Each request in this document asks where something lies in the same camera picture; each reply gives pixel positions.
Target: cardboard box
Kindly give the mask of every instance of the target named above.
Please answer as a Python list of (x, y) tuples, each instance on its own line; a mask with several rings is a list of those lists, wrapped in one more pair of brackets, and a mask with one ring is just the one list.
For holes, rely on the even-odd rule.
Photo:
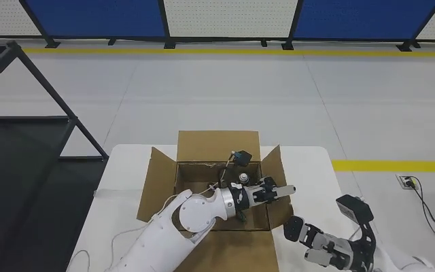
[[(252, 155), (250, 164), (239, 171), (251, 179), (271, 176), (285, 186), (281, 152), (277, 146), (263, 161), (256, 131), (180, 131), (177, 161), (152, 148), (137, 219), (148, 222), (166, 199), (185, 189), (202, 192), (218, 181), (218, 171), (231, 151), (245, 150)], [(177, 268), (177, 272), (250, 271), (278, 272), (271, 230), (293, 215), (290, 197), (244, 211), (246, 222), (237, 218), (218, 218), (213, 230)], [(174, 216), (175, 226), (185, 230)]]

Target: yellow floor line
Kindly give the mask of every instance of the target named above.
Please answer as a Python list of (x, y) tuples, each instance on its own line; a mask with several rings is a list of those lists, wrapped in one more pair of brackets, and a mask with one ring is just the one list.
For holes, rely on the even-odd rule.
[(435, 172), (435, 161), (332, 160), (337, 172)]
[(151, 49), (151, 48), (24, 48), (29, 54), (241, 54), (287, 56), (399, 56), (435, 57), (435, 52), (353, 51), (353, 50), (250, 50), (250, 49)]

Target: small bottle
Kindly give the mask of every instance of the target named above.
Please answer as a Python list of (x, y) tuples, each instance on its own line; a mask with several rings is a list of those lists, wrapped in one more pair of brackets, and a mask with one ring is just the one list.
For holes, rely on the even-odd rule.
[(239, 180), (240, 180), (240, 183), (242, 183), (243, 185), (246, 185), (249, 182), (249, 176), (246, 173), (241, 173), (239, 175)]

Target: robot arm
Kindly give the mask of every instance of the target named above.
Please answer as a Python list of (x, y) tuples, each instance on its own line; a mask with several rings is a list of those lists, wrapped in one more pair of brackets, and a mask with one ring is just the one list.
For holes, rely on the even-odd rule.
[[(212, 197), (185, 190), (161, 213), (155, 214), (126, 256), (113, 272), (172, 272), (213, 228), (216, 218), (227, 220), (238, 211), (271, 202), (295, 192), (292, 185), (277, 187), (271, 177), (259, 185), (216, 188)], [(179, 209), (179, 221), (189, 232), (188, 237), (173, 224), (173, 214)]]
[(369, 222), (373, 220), (370, 207), (356, 197), (345, 195), (336, 200), (342, 214), (360, 225), (362, 237), (350, 241), (324, 233), (312, 224), (306, 224), (297, 216), (292, 216), (284, 224), (287, 240), (307, 246), (304, 258), (323, 267), (332, 265), (338, 270), (354, 272), (424, 272), (435, 269), (426, 260), (411, 257), (399, 250), (387, 250), (377, 246), (375, 234)]

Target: white cable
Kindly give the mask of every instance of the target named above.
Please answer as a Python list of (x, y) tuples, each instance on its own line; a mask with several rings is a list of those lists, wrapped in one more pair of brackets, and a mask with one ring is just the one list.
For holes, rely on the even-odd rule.
[[(168, 198), (166, 199), (166, 201), (163, 203), (163, 207), (162, 207), (162, 209), (161, 209), (160, 211), (158, 211), (156, 215), (159, 215), (159, 214), (164, 210), (164, 208), (166, 207), (166, 204), (168, 203), (169, 199), (171, 199), (171, 198), (173, 198), (173, 197), (176, 197), (177, 195), (178, 195), (178, 194), (174, 194), (174, 195), (171, 195), (170, 197), (168, 197)], [(131, 233), (131, 232), (133, 232), (133, 231), (138, 231), (138, 230), (143, 229), (143, 231), (141, 232), (141, 234), (136, 238), (136, 240), (138, 240), (138, 238), (139, 238), (139, 237), (142, 235), (142, 233), (145, 231), (146, 227), (147, 227), (148, 225), (151, 224), (151, 222), (152, 222), (153, 219), (154, 219), (154, 217), (151, 217), (151, 220), (148, 221), (148, 223), (147, 223), (145, 226), (142, 226), (142, 227), (140, 227), (140, 228), (135, 228), (135, 229), (133, 229), (133, 230), (129, 230), (129, 231), (122, 231), (122, 232), (120, 232), (120, 233), (118, 233), (117, 235), (114, 236), (114, 238), (111, 240), (111, 260), (110, 260), (110, 265), (109, 265), (108, 268), (106, 268), (106, 269), (104, 270), (104, 272), (106, 272), (107, 270), (110, 270), (110, 269), (112, 268), (112, 266), (114, 265), (114, 241), (115, 241), (116, 237), (120, 236), (121, 234)], [(127, 253), (130, 251), (130, 249), (133, 247), (133, 245), (134, 245), (134, 243), (130, 246), (130, 248), (128, 249)]]
[(228, 161), (226, 162), (225, 168), (224, 168), (224, 172), (222, 172), (222, 176), (220, 177), (220, 181), (224, 182), (224, 176), (225, 176), (225, 172), (226, 172), (226, 168), (228, 167), (228, 165), (230, 164), (231, 158), (232, 156), (234, 156), (235, 151), (231, 151), (231, 156), (228, 159)]
[[(166, 204), (168, 203), (169, 199), (171, 199), (171, 198), (173, 198), (173, 197), (176, 197), (177, 195), (178, 195), (178, 194), (174, 194), (174, 195), (171, 195), (170, 197), (168, 197), (167, 200), (163, 203), (163, 207), (162, 207), (162, 209), (161, 209), (160, 211), (158, 211), (157, 214), (160, 214), (160, 213), (165, 209)], [(131, 229), (131, 230), (128, 230), (128, 231), (122, 231), (122, 232), (116, 234), (116, 235), (114, 236), (114, 238), (112, 238), (112, 240), (111, 240), (111, 245), (110, 245), (110, 246), (111, 246), (111, 260), (110, 260), (110, 265), (109, 265), (108, 268), (106, 268), (106, 269), (104, 270), (104, 272), (106, 272), (107, 270), (110, 270), (110, 269), (113, 267), (113, 265), (114, 265), (114, 241), (115, 241), (116, 237), (118, 237), (118, 236), (120, 236), (120, 235), (122, 235), (122, 234), (125, 234), (125, 233), (131, 233), (131, 232), (133, 232), (133, 231), (139, 231), (139, 230), (141, 230), (141, 229), (145, 230), (146, 227), (147, 227), (147, 226), (152, 222), (152, 220), (153, 220), (153, 218), (151, 218), (151, 220), (150, 220), (150, 221), (149, 221), (145, 226), (141, 226), (140, 228), (134, 228), (134, 229)], [(66, 272), (69, 271), (69, 268), (70, 268), (71, 264), (73, 263), (75, 257), (76, 257), (80, 252), (85, 252), (86, 255), (88, 256), (88, 270), (87, 270), (87, 272), (89, 272), (89, 270), (90, 270), (90, 254), (89, 254), (88, 250), (79, 250), (79, 251), (77, 251), (77, 252), (74, 254), (73, 258), (71, 258), (71, 260), (69, 261), (69, 264), (68, 264), (68, 267), (67, 267), (67, 271), (66, 271)]]
[(69, 264), (68, 264), (68, 267), (67, 267), (67, 271), (66, 271), (66, 272), (69, 271), (69, 268), (71, 267), (71, 264), (73, 263), (75, 257), (77, 257), (77, 255), (78, 255), (80, 252), (84, 252), (84, 253), (86, 253), (86, 255), (88, 256), (88, 272), (89, 272), (89, 269), (90, 269), (90, 255), (89, 255), (88, 250), (79, 250), (79, 251), (77, 251), (77, 252), (74, 254), (73, 258), (71, 258), (71, 260), (69, 261)]

